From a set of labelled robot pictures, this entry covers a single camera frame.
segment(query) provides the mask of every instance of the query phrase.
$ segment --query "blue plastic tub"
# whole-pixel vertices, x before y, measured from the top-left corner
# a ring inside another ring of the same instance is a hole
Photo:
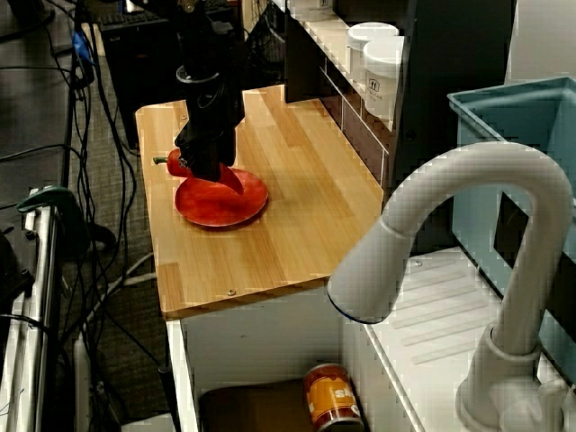
[[[576,81],[562,77],[501,85],[449,94],[448,99],[459,117],[459,147],[497,140],[539,149],[563,168],[576,192]],[[505,184],[489,185],[459,193],[454,198],[452,224],[453,233],[501,293],[511,273],[511,268],[494,249],[503,194],[530,214],[530,201],[522,190]],[[574,224],[563,252],[576,262]],[[548,312],[544,315],[540,338],[557,364],[576,382],[576,344]]]

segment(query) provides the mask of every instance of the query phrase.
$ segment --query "can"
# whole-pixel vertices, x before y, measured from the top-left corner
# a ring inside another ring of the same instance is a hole
[[[304,393],[315,432],[364,432],[364,422],[347,371],[326,363],[304,376]]]

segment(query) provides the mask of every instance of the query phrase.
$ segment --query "wooden countertop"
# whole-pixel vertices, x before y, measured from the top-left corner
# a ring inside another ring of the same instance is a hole
[[[383,191],[318,100],[284,103],[284,87],[244,93],[235,167],[266,184],[261,217],[201,229],[176,210],[182,181],[156,166],[186,123],[184,102],[136,114],[162,313],[180,319],[319,286],[380,215]]]

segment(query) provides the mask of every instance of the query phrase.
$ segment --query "faucet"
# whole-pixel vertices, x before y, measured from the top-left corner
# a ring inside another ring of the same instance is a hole
[[[402,285],[414,238],[426,217],[457,192],[476,185],[525,190],[532,216],[499,316],[484,331],[455,408],[472,432],[576,432],[568,425],[564,381],[540,384],[538,332],[572,223],[572,187],[544,153],[512,142],[483,142],[440,155],[412,173],[381,217],[328,281],[328,297],[351,320],[381,322]]]

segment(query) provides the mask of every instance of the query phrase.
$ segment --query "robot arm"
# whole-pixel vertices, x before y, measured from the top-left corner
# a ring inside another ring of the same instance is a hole
[[[182,165],[195,177],[217,182],[220,163],[236,158],[235,128],[244,118],[240,85],[243,35],[232,25],[226,0],[133,0],[168,19],[176,29],[184,65],[176,76],[183,83],[188,123],[175,140]]]

